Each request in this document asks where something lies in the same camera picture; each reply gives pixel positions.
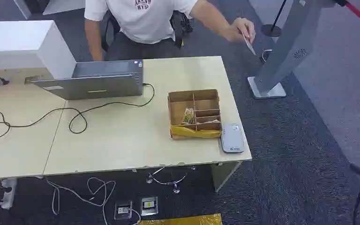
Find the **person's left hand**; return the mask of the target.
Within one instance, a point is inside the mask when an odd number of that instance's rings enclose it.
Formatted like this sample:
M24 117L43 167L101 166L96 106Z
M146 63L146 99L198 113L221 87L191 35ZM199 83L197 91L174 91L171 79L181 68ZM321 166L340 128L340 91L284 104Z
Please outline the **person's left hand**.
M248 41L252 44L255 36L255 24L246 18L236 18L225 32L225 38L230 42Z

